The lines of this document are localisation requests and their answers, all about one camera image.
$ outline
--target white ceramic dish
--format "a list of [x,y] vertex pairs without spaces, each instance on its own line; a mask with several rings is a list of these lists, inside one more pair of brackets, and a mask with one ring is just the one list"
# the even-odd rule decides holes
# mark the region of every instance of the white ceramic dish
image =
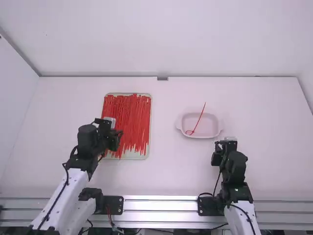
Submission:
[[195,128],[199,116],[201,114],[201,108],[192,108],[182,113],[177,121],[176,128],[181,130],[184,136],[190,138],[209,139],[214,138],[220,134],[223,130],[223,121],[212,112],[206,112],[204,110],[201,119],[195,129],[195,132],[191,135],[192,130]]

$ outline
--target single red stick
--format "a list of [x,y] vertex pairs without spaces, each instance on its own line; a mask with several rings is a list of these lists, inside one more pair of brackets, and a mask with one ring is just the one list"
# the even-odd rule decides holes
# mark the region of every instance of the single red stick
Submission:
[[189,136],[192,135],[192,134],[195,132],[195,129],[196,129],[197,125],[199,124],[199,121],[200,121],[201,116],[202,116],[202,114],[203,114],[203,111],[204,111],[204,108],[205,108],[205,104],[206,104],[206,102],[204,103],[202,112],[201,112],[201,114],[200,114],[200,117],[199,117],[199,119],[198,119],[198,121],[197,121],[197,124],[196,124],[195,128],[194,128],[193,130],[187,130],[187,131],[185,132],[186,135],[188,135],[188,134],[187,134],[188,131],[191,132],[191,134],[189,134]]

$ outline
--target black cable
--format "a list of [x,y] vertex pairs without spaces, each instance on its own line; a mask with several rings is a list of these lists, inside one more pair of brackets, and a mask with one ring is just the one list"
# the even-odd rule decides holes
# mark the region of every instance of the black cable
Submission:
[[158,232],[162,232],[162,233],[170,233],[170,234],[174,234],[174,232],[171,232],[171,231],[166,231],[166,230],[162,230],[162,229],[149,229],[149,230],[158,231]]
[[248,213],[247,213],[246,211],[244,211],[242,208],[240,208],[240,207],[238,207],[238,206],[236,206],[236,205],[234,205],[234,204],[230,204],[230,206],[235,207],[235,208],[241,210],[241,211],[246,215],[246,217],[247,217],[247,219],[248,219],[248,222],[249,222],[249,224],[250,224],[250,226],[251,226],[251,228],[252,228],[253,235],[256,235],[256,234],[255,234],[254,227],[253,227],[253,225],[252,225],[252,220],[250,219]]
[[210,192],[203,192],[203,193],[200,193],[200,194],[199,194],[198,198],[199,198],[200,196],[202,196],[202,195],[210,195],[210,196],[213,197],[213,194],[211,194]]
[[93,223],[92,223],[90,220],[87,220],[87,221],[90,223],[91,227],[87,228],[87,229],[84,230],[84,231],[80,231],[80,232],[78,233],[78,235],[82,235],[83,233],[88,232],[89,229],[93,228]]
[[225,226],[225,225],[228,225],[228,223],[222,224],[222,225],[217,226],[217,227],[215,227],[215,228],[213,228],[213,229],[209,229],[209,231],[212,231],[212,230],[215,230],[215,229],[219,229],[219,228],[221,228],[221,227],[223,227],[223,226]]
[[54,208],[55,205],[57,204],[57,202],[58,202],[59,198],[61,197],[61,194],[63,193],[65,187],[68,185],[68,179],[69,179],[69,177],[68,177],[68,170],[66,169],[66,166],[65,166],[65,165],[66,165],[66,163],[62,163],[62,166],[63,166],[63,168],[64,168],[64,170],[65,170],[65,172],[66,172],[66,174],[67,174],[67,180],[65,181],[65,183],[64,183],[64,185],[63,185],[61,191],[59,192],[59,194],[58,194],[57,198],[55,199],[55,201],[53,202],[51,208],[49,209],[49,211],[47,212],[47,214],[46,214],[45,217],[43,218],[42,222],[41,222],[40,225],[38,226],[37,230],[40,230],[40,228],[43,226],[43,224],[44,224],[46,221],[49,220],[49,215],[51,214],[53,208]]
[[218,184],[218,182],[219,182],[219,179],[220,179],[220,176],[221,176],[221,170],[220,170],[220,172],[219,172],[219,176],[217,177],[217,181],[216,181],[216,183],[215,183],[215,187],[214,187],[214,191],[213,191],[213,195],[212,195],[212,197],[214,197],[215,196],[215,191],[216,191],[216,187],[217,187],[217,184]]
[[104,158],[104,154],[101,155],[100,159],[98,160],[98,163]]

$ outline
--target mounting plate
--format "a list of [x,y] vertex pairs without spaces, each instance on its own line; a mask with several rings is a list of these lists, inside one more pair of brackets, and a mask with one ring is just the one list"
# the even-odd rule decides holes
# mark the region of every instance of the mounting plate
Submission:
[[110,209],[110,214],[121,215],[124,208],[124,197],[122,196],[103,196],[103,209],[97,214],[108,214],[107,207]]
[[197,204],[199,216],[224,216],[213,197],[198,197]]

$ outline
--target wire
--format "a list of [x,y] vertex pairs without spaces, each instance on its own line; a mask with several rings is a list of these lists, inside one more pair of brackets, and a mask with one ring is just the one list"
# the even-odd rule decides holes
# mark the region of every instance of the wire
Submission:
[[220,179],[220,176],[221,176],[221,170],[220,170],[220,172],[219,172],[219,176],[217,177],[217,181],[216,181],[216,183],[215,183],[215,187],[214,187],[214,191],[213,191],[213,195],[212,195],[212,197],[214,197],[215,196],[215,191],[216,191],[216,187],[217,187],[217,184],[218,184],[218,182],[219,182],[219,179]]
[[162,232],[162,233],[174,234],[174,232],[172,232],[172,231],[166,231],[166,230],[162,230],[162,229],[149,229],[149,230],[158,231],[158,232]]
[[199,194],[198,198],[199,198],[200,196],[202,196],[202,195],[210,195],[210,196],[213,197],[213,194],[211,194],[210,192],[203,192],[203,193],[200,193],[200,194]]
[[87,221],[90,223],[91,227],[87,228],[87,229],[84,230],[84,231],[80,231],[80,232],[78,233],[78,235],[82,235],[83,233],[88,232],[89,229],[93,228],[93,223],[92,223],[90,220],[87,220]]
[[219,229],[219,228],[221,228],[221,227],[223,227],[223,226],[225,226],[225,225],[228,225],[228,223],[222,224],[222,225],[217,226],[217,227],[215,227],[215,228],[213,228],[213,229],[209,229],[209,231],[212,231],[212,230],[215,230],[215,229]]
[[104,158],[105,154],[102,154],[100,159],[98,160],[98,163]]
[[43,218],[42,222],[41,222],[40,225],[38,226],[37,230],[40,230],[40,228],[43,226],[43,224],[44,224],[46,221],[49,220],[49,215],[51,214],[53,208],[54,208],[55,205],[57,204],[57,202],[58,202],[59,198],[61,197],[61,194],[63,193],[65,187],[68,185],[68,179],[69,179],[69,177],[68,177],[68,170],[66,169],[66,163],[62,163],[62,166],[63,166],[63,168],[64,168],[64,170],[65,170],[65,172],[66,172],[66,174],[67,174],[67,180],[65,181],[65,183],[64,183],[64,185],[63,185],[61,191],[59,192],[59,194],[58,194],[57,198],[55,199],[55,201],[53,202],[51,208],[49,209],[49,211],[47,212],[47,214],[46,214],[45,217]]
[[204,106],[203,106],[202,112],[201,112],[201,114],[200,114],[200,117],[199,117],[199,119],[198,119],[198,121],[197,121],[197,124],[196,124],[195,128],[194,128],[193,130],[187,130],[187,131],[185,131],[185,134],[186,134],[186,135],[188,135],[188,134],[187,134],[187,132],[188,132],[188,131],[190,131],[190,132],[191,132],[191,134],[189,134],[189,136],[190,136],[190,135],[192,135],[192,134],[195,132],[196,127],[197,127],[197,125],[199,124],[199,121],[200,121],[201,116],[202,116],[202,114],[203,114],[203,111],[204,111],[204,108],[205,108],[205,104],[206,104],[206,102],[204,103]]
[[249,224],[250,224],[250,226],[251,226],[251,228],[252,228],[253,235],[256,235],[256,234],[255,234],[254,227],[253,227],[253,225],[252,225],[252,220],[250,219],[248,213],[247,213],[246,211],[244,211],[242,208],[240,208],[240,207],[238,207],[238,206],[236,206],[236,205],[234,205],[234,204],[230,204],[230,206],[235,207],[235,208],[241,210],[241,211],[246,215],[246,217],[247,217],[247,219],[248,219],[248,222],[249,222]]

